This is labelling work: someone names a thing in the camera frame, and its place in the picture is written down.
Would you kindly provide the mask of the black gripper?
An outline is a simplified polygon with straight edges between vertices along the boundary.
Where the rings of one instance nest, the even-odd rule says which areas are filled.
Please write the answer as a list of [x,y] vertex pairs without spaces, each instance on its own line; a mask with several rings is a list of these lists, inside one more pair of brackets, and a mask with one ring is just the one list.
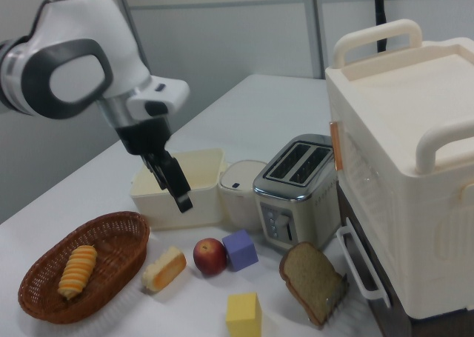
[[181,213],[193,207],[188,192],[190,185],[178,160],[165,149],[171,137],[165,117],[148,119],[138,124],[116,128],[118,137],[128,153],[142,156],[147,169],[162,190],[168,189]]

